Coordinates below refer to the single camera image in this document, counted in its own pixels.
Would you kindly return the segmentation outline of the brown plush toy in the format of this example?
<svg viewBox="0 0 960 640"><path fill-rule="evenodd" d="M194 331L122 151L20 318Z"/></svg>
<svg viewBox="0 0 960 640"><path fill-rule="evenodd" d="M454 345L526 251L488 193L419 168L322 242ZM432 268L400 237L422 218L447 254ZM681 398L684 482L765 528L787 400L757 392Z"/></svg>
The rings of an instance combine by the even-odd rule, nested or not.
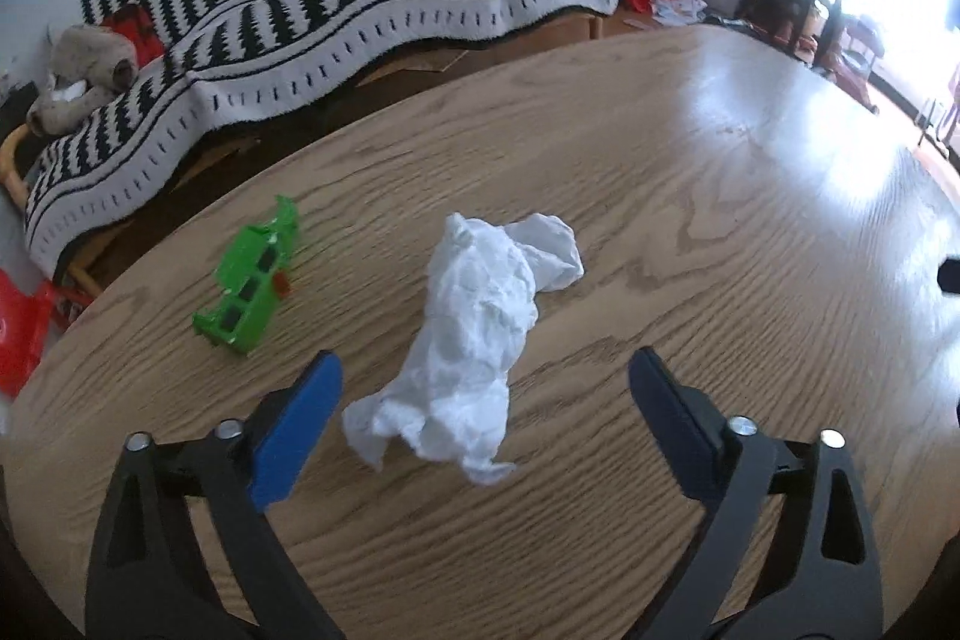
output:
<svg viewBox="0 0 960 640"><path fill-rule="evenodd" d="M73 133L91 113L112 103L139 76L130 39L103 26L70 26L53 44L47 81L26 115L37 136Z"/></svg>

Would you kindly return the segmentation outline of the red pillow on sofa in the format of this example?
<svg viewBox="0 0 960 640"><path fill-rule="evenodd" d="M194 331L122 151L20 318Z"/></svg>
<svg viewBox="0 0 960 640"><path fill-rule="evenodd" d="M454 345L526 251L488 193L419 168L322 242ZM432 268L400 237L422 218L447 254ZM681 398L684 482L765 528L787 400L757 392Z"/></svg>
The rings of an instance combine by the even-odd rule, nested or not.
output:
<svg viewBox="0 0 960 640"><path fill-rule="evenodd" d="M166 52L166 47L156 32L153 18L149 16L146 8L137 3L127 3L114 13L108 14L101 21L101 26L132 42L140 68L155 62L156 58Z"/></svg>

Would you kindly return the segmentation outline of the green plastic toy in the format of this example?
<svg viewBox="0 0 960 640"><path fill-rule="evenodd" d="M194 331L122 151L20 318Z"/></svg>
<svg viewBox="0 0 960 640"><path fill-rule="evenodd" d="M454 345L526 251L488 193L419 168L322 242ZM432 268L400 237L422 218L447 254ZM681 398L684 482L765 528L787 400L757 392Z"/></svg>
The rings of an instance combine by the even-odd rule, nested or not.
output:
<svg viewBox="0 0 960 640"><path fill-rule="evenodd" d="M278 195L274 216L267 223L247 224L226 248L215 271L221 296L212 308L192 315L194 330L235 353L251 353L290 294L298 239L298 208Z"/></svg>

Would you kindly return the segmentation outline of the red plastic stool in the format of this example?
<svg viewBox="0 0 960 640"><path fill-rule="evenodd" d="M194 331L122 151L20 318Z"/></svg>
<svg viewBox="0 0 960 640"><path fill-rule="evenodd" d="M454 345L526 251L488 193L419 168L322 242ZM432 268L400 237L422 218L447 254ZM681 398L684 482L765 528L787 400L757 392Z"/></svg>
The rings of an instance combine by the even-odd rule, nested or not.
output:
<svg viewBox="0 0 960 640"><path fill-rule="evenodd" d="M43 357L57 289L44 281L31 296L0 276L0 388L14 399Z"/></svg>

